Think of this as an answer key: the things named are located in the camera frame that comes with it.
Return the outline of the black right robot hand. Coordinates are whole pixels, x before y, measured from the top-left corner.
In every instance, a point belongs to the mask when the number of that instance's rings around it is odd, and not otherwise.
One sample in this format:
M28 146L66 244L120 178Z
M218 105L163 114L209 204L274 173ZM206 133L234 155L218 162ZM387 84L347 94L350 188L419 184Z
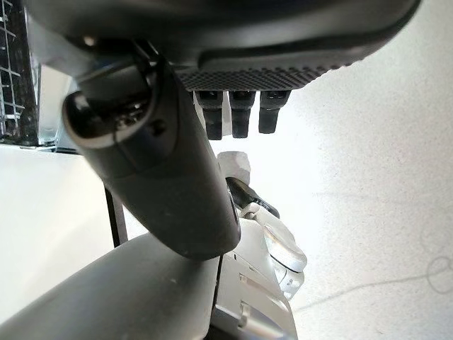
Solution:
M224 92L263 95L260 131L291 91L362 60L418 1L26 1L40 60L73 77L68 136L105 186L189 259L231 251L239 222L210 147Z

